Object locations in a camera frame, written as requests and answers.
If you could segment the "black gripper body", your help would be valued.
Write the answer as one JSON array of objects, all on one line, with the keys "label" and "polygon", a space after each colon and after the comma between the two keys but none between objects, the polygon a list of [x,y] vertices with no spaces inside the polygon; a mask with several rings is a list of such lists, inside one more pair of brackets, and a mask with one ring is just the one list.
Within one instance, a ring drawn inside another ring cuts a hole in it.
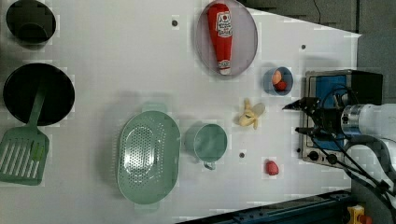
[{"label": "black gripper body", "polygon": [[308,97],[307,116],[314,122],[309,135],[321,141],[337,140],[341,135],[341,111],[336,108],[324,108],[317,97]]}]

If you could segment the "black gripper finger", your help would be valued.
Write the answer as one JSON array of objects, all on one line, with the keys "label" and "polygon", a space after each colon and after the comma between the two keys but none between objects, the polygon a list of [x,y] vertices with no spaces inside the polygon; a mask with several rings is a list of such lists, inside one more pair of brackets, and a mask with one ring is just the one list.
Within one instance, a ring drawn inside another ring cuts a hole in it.
[{"label": "black gripper finger", "polygon": [[283,110],[307,110],[316,104],[315,97],[303,97],[293,103],[285,105]]},{"label": "black gripper finger", "polygon": [[318,127],[308,127],[308,128],[305,128],[305,127],[297,127],[297,128],[295,129],[295,131],[296,131],[297,133],[304,134],[304,135],[307,135],[307,136],[309,136],[309,137],[316,137],[316,138],[319,138],[319,137],[321,137],[321,136],[323,135],[323,132],[322,132],[321,129],[318,128]]}]

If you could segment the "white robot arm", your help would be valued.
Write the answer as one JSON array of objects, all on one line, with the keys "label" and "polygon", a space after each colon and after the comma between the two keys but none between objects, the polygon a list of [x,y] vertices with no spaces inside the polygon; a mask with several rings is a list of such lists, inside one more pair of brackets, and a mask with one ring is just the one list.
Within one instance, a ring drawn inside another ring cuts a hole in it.
[{"label": "white robot arm", "polygon": [[323,155],[395,210],[394,104],[346,105],[335,99],[327,108],[318,97],[303,97],[284,108],[304,113],[307,125],[295,132],[312,147],[308,159]]}]

